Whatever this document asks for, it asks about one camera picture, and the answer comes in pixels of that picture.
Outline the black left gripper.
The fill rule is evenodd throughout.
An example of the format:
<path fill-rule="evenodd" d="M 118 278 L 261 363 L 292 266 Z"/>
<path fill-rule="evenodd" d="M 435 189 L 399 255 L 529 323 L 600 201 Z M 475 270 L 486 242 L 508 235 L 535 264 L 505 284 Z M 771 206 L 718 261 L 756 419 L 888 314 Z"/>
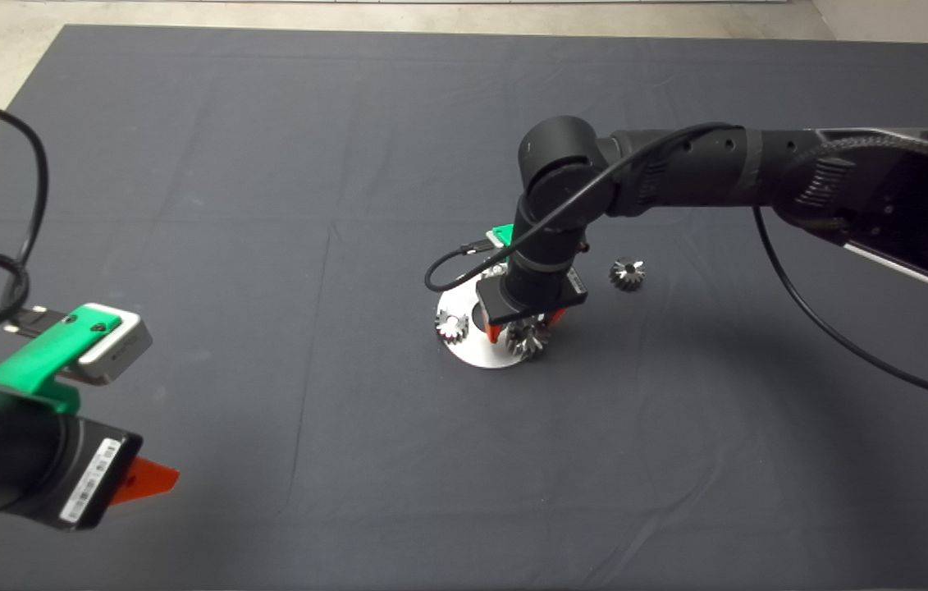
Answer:
<path fill-rule="evenodd" d="M 95 529 L 111 502 L 170 493 L 180 472 L 137 456 L 137 433 L 0 392 L 0 513 Z"/>

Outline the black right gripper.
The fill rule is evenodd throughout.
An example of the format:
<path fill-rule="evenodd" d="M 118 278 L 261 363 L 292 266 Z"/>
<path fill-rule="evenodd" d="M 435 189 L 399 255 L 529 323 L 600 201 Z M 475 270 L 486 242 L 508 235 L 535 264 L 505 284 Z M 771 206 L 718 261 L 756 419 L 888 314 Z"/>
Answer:
<path fill-rule="evenodd" d="M 503 273 L 480 277 L 476 296 L 489 323 L 487 340 L 496 344 L 504 325 L 519 319 L 545 314 L 545 325 L 555 326 L 565 308 L 585 302 L 588 290 L 572 267 L 544 273 L 508 262 Z"/>

